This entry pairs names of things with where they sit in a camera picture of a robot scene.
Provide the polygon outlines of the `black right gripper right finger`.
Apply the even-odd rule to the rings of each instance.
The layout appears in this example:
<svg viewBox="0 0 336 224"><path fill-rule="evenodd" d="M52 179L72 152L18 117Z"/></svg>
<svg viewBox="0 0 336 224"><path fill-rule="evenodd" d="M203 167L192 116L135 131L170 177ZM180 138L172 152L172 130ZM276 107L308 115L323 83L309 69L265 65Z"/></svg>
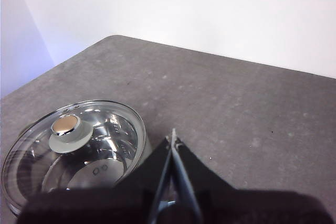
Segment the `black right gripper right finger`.
<svg viewBox="0 0 336 224"><path fill-rule="evenodd" d="M230 192L234 187L209 169L172 130L173 175L180 203L196 220L211 220L214 204L211 194Z"/></svg>

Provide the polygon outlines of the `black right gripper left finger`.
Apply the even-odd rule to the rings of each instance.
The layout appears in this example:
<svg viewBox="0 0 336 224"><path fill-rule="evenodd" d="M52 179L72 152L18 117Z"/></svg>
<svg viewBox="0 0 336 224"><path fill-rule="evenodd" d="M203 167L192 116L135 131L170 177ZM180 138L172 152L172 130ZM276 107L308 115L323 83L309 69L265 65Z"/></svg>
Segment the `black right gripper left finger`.
<svg viewBox="0 0 336 224"><path fill-rule="evenodd" d="M171 147L168 138L137 167L121 180L113 191L114 220L154 220L166 186L171 164Z"/></svg>

